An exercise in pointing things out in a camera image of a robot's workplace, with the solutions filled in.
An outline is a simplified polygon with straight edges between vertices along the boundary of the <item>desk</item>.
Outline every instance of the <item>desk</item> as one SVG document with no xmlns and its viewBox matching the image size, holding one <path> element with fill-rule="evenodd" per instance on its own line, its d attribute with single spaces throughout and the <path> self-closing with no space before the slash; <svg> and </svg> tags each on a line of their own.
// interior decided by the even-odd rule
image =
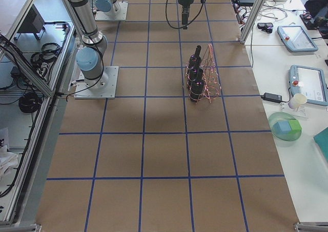
<svg viewBox="0 0 328 232">
<path fill-rule="evenodd" d="M 250 46 L 246 48 L 250 57 Z M 312 55 L 292 54 L 282 45 L 256 45 L 252 50 L 254 76 L 261 94 L 281 94 L 284 100 L 288 100 L 288 71 L 292 64 L 321 68 L 328 81 L 328 67 L 324 62 L 328 54 L 327 45 L 319 46 Z M 263 105 L 267 117 L 280 109 L 278 104 L 266 101 Z M 308 118 L 297 118 L 303 129 L 297 141 L 274 140 L 299 220 L 327 222 L 328 164 L 313 136 L 328 127 L 328 111 L 325 106 L 311 104 L 306 104 L 305 110 Z"/>
<path fill-rule="evenodd" d="M 303 21 L 300 18 L 300 14 L 303 13 L 303 10 L 305 10 L 304 5 L 302 4 L 301 0 L 288 0 L 286 2 L 277 2 L 276 4 L 267 2 L 268 4 L 285 9 L 285 10 L 297 10 L 297 11 L 286 11 L 287 17 L 285 17 L 285 13 L 282 12 L 279 9 L 271 9 L 270 11 L 265 11 L 262 14 L 268 14 L 271 13 L 269 16 L 275 16 L 278 18 L 277 21 L 275 21 L 272 18 L 265 17 L 265 16 L 258 16 L 257 20 L 255 21 L 254 27 L 253 27 L 253 43 L 252 45 L 270 45 L 270 46 L 276 46 L 281 45 L 283 46 L 283 42 L 280 40 L 280 37 L 276 33 L 278 26 L 284 26 L 284 25 L 301 25 L 304 26 Z M 257 28 L 257 23 L 273 23 L 273 33 L 267 34 Z M 308 33 L 310 37 L 317 38 L 321 37 L 320 33 L 317 30 L 308 30 Z M 250 45 L 251 43 L 251 33 L 249 34 L 246 45 Z M 315 41 L 317 46 L 325 46 L 326 43 L 323 39 L 319 39 Z"/>
</svg>

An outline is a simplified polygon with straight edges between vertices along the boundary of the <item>screen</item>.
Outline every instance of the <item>screen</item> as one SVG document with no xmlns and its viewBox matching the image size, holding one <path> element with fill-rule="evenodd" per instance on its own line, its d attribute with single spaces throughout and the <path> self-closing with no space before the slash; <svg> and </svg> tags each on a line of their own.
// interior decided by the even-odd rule
<svg viewBox="0 0 328 232">
<path fill-rule="evenodd" d="M 308 100 L 326 102 L 320 71 L 298 67 L 298 86 Z"/>
<path fill-rule="evenodd" d="M 295 49 L 314 48 L 301 27 L 282 27 Z"/>
</svg>

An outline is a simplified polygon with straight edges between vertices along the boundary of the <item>floor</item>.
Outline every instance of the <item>floor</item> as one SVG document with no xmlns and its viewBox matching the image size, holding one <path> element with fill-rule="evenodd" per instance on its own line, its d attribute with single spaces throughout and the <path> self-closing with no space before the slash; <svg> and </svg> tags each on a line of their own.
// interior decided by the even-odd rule
<svg viewBox="0 0 328 232">
<path fill-rule="evenodd" d="M 230 0 L 208 0 L 188 30 L 168 27 L 165 0 L 124 1 L 126 22 L 98 23 L 105 65 L 120 66 L 116 98 L 69 99 L 36 218 L 42 231 L 294 231 Z M 168 11 L 177 26 L 176 0 Z M 221 96 L 194 104 L 184 65 L 208 43 Z"/>
</svg>

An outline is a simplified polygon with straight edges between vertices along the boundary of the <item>copper wire structure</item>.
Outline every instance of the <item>copper wire structure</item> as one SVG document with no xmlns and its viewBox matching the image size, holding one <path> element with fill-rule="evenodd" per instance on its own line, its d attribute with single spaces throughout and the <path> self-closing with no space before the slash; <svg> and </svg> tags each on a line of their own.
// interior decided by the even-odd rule
<svg viewBox="0 0 328 232">
<path fill-rule="evenodd" d="M 203 70 L 203 80 L 204 80 L 204 90 L 202 94 L 194 94 L 191 91 L 191 87 L 189 84 L 192 82 L 189 76 L 189 68 L 188 64 L 185 68 L 185 78 L 186 78 L 186 85 L 189 91 L 189 98 L 193 102 L 198 103 L 199 100 L 202 98 L 207 98 L 210 103 L 214 101 L 217 97 L 220 96 L 221 92 L 221 85 L 219 83 L 218 73 L 216 71 L 216 64 L 214 61 L 214 51 L 212 44 L 208 44 L 208 47 L 202 57 L 200 68 Z"/>
</svg>

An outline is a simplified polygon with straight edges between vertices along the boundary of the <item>white cup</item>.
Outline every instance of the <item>white cup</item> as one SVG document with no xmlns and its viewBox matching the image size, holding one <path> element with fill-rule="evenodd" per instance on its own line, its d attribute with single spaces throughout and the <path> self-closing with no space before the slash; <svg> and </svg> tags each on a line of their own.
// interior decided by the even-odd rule
<svg viewBox="0 0 328 232">
<path fill-rule="evenodd" d="M 296 110 L 299 106 L 304 105 L 307 102 L 307 98 L 305 95 L 301 93 L 296 93 L 292 99 L 289 101 L 288 106 L 289 108 Z"/>
</svg>

